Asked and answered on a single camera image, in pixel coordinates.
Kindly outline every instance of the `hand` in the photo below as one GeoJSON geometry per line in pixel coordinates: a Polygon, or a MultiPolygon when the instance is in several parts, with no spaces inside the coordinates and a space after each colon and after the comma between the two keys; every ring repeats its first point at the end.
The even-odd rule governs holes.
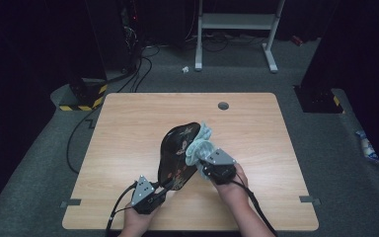
{"type": "Polygon", "coordinates": [[[159,210],[159,206],[150,214],[139,214],[130,203],[125,206],[124,211],[124,227],[118,237],[140,237],[149,228],[153,217],[159,210]]]}
{"type": "MultiPolygon", "coordinates": [[[[242,166],[236,163],[235,168],[237,175],[233,180],[242,185],[245,185],[245,187],[248,187],[248,178],[246,177],[242,166]]],[[[214,182],[212,183],[220,194],[223,202],[231,209],[234,205],[238,205],[239,207],[241,207],[241,204],[249,205],[248,194],[244,189],[242,189],[242,187],[239,187],[238,185],[232,183],[226,185],[216,185],[214,182]]]]}

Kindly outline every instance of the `gray carpet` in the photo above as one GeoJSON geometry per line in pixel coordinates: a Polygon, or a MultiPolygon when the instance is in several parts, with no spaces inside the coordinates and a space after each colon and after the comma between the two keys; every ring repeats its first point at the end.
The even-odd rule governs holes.
{"type": "MultiPolygon", "coordinates": [[[[268,71],[259,39],[248,45],[228,45],[218,52],[204,51],[203,70],[193,71],[194,49],[157,47],[144,50],[152,70],[137,92],[272,92],[276,95],[309,193],[321,201],[315,206],[320,227],[313,232],[278,232],[279,236],[379,236],[379,164],[362,157],[354,134],[359,121],[342,90],[344,114],[304,114],[293,85],[299,85],[318,41],[296,46],[275,41],[272,52],[279,72],[268,71]],[[182,68],[188,66],[189,72],[182,68]]],[[[206,43],[209,49],[223,44],[206,43]]],[[[140,78],[148,70],[143,60],[140,78]]],[[[116,92],[128,79],[111,83],[116,92]]],[[[121,92],[128,93],[129,86],[121,92]]],[[[57,105],[67,86],[56,90],[57,105]]],[[[0,196],[0,236],[104,236],[103,230],[65,230],[61,222],[77,175],[66,164],[66,147],[76,124],[87,112],[55,109],[51,121],[19,165],[0,196]]],[[[99,111],[90,116],[95,121],[99,111]]],[[[80,169],[93,130],[82,123],[73,135],[69,157],[80,169]]],[[[148,233],[148,236],[211,236],[213,233],[148,233]]]]}

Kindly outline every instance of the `wooden table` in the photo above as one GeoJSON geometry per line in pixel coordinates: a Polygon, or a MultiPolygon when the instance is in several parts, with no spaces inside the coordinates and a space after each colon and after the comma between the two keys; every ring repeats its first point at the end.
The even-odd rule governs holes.
{"type": "MultiPolygon", "coordinates": [[[[205,121],[210,140],[235,158],[249,178],[269,222],[276,230],[315,230],[313,204],[274,94],[141,93],[109,94],[104,102],[72,199],[66,229],[105,229],[119,195],[144,175],[157,181],[160,145],[173,127],[205,121]],[[221,110],[219,103],[228,104],[221,110]]],[[[131,201],[131,192],[118,208],[131,201]]],[[[119,213],[113,229],[121,229],[119,213]]],[[[167,199],[151,230],[236,230],[230,212],[210,182],[195,173],[167,199]]]]}

